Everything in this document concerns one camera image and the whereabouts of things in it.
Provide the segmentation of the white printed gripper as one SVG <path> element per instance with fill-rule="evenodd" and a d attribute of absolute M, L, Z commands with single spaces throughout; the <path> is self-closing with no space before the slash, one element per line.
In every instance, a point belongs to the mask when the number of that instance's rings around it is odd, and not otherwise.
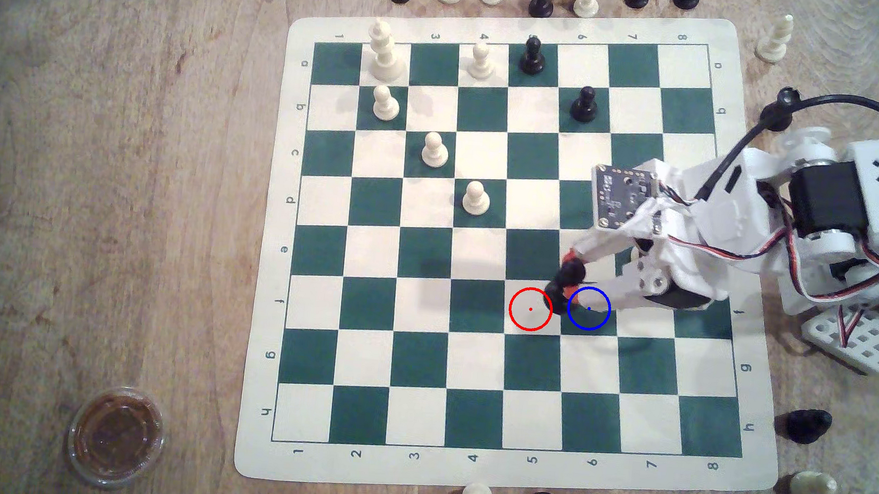
<path fill-rule="evenodd" d="M 584 282 L 573 291 L 571 306 L 599 313 L 617 309 L 664 308 L 705 310 L 729 296 L 731 266 L 749 265 L 751 231 L 741 218 L 741 205 L 724 191 L 716 202 L 687 201 L 685 182 L 706 174 L 708 164 L 686 170 L 659 159 L 639 166 L 654 183 L 653 201 L 644 204 L 641 223 L 633 229 L 583 231 L 563 263 L 583 264 L 637 246 L 639 256 L 622 275 Z"/>

